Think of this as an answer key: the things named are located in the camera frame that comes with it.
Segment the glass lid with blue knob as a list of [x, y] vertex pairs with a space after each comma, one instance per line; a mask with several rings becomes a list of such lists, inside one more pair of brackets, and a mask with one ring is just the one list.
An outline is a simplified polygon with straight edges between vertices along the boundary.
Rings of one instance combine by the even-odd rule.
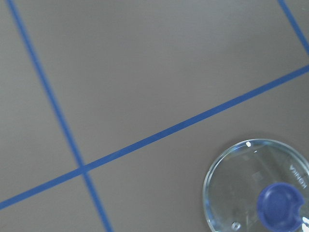
[[210, 166], [202, 200], [213, 232], [306, 232], [309, 160], [276, 140], [242, 141]]

